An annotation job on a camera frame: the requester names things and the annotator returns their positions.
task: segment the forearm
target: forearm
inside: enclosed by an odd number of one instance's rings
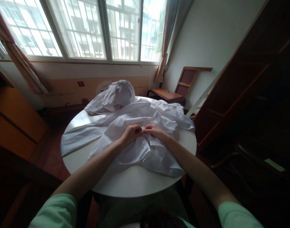
[[[75,171],[55,190],[51,197],[57,194],[66,193],[79,200],[100,180],[122,147],[123,145],[118,140],[115,141],[112,145]]]
[[[239,201],[233,196],[222,181],[201,162],[192,153],[186,150],[171,136],[167,137],[163,143],[173,154],[184,171],[191,179],[204,191],[205,195],[213,203],[216,209],[225,201],[231,201],[239,204]]]

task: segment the cardboard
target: cardboard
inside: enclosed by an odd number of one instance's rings
[[[47,82],[52,87],[52,92],[39,96],[47,108],[87,104],[96,95],[108,89],[112,82],[120,79],[132,84],[136,96],[146,96],[149,77],[49,79]]]

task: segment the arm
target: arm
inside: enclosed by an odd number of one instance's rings
[[[118,140],[74,172],[55,190],[51,197],[66,193],[74,196],[78,201],[100,180],[116,155],[141,134],[142,128],[139,125],[128,126]]]
[[[156,125],[145,127],[145,134],[152,134],[166,145],[184,171],[203,190],[215,208],[218,210],[225,201],[239,203],[222,181],[197,157],[186,150],[170,135]]]

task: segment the white wall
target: white wall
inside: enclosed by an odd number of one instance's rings
[[[112,78],[112,77],[150,77],[149,88],[158,87],[153,82],[157,66],[140,65],[101,65],[72,63],[33,63],[44,79],[74,79],[74,78]],[[33,94],[26,81],[12,62],[0,62],[0,69],[10,79],[22,95],[36,110],[44,104],[40,97]]]
[[[173,49],[163,87],[174,91],[183,67],[201,72],[187,96],[186,109],[198,100],[234,54],[265,0],[195,0]]]

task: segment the shirt sleeve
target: shirt sleeve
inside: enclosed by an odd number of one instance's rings
[[[48,199],[29,227],[75,227],[77,201],[69,194],[59,194]]]
[[[218,214],[223,228],[263,228],[261,223],[247,209],[234,202],[222,203],[219,206]]]

